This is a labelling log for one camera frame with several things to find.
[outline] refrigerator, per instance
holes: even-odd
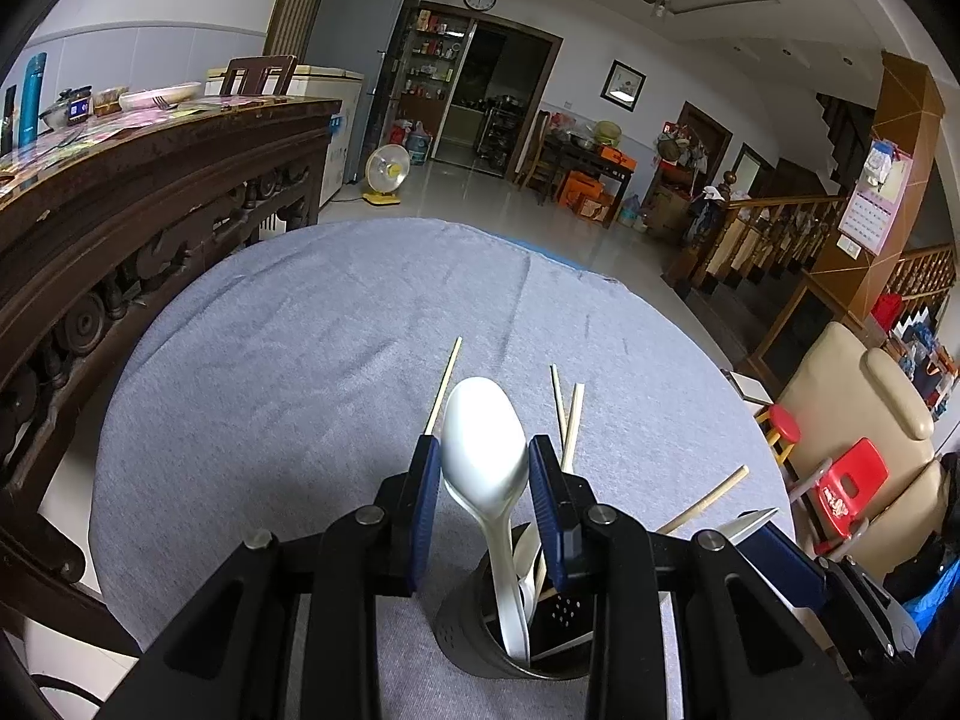
[[[403,91],[404,49],[420,0],[320,0],[304,61],[364,78],[350,134],[344,182],[363,177],[368,156],[386,143]]]
[[[219,95],[227,68],[214,68],[206,72],[206,92]],[[270,95],[277,85],[277,75],[267,76],[264,94]],[[239,87],[239,77],[232,91]],[[363,76],[342,68],[315,67],[298,65],[290,80],[288,95],[309,98],[332,98],[341,100],[340,114],[330,119],[330,145],[326,150],[326,163],[323,167],[323,183],[320,185],[320,205],[344,185],[344,171],[347,167],[347,152],[350,137],[356,127],[357,101],[363,89]]]

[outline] black desk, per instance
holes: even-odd
[[[570,143],[567,139],[560,138],[557,135],[547,135],[544,138],[544,152],[546,152],[544,162],[548,162],[551,166],[550,178],[544,184],[538,204],[542,205],[546,202],[547,195],[553,187],[553,182],[557,179],[558,170],[584,167],[584,172],[599,172],[620,182],[620,189],[616,193],[611,213],[608,214],[607,220],[603,222],[603,227],[609,227],[620,210],[627,185],[634,176],[630,167],[624,167],[617,162],[605,159],[596,151],[580,148],[576,143]]]

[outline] stool seat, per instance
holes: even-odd
[[[767,410],[767,419],[773,425],[774,430],[781,435],[781,438],[787,443],[800,442],[800,426],[790,415],[790,412],[783,406],[772,405]]]

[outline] gray refrigerator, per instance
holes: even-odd
[[[371,152],[386,140],[403,90],[404,48],[420,0],[320,0],[302,62],[363,74],[344,182],[363,177]]]

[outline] calendar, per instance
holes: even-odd
[[[847,210],[840,220],[840,232],[861,244],[867,251],[880,254],[910,176],[913,160],[897,150],[893,165],[882,184],[867,179],[867,169],[856,182]]]

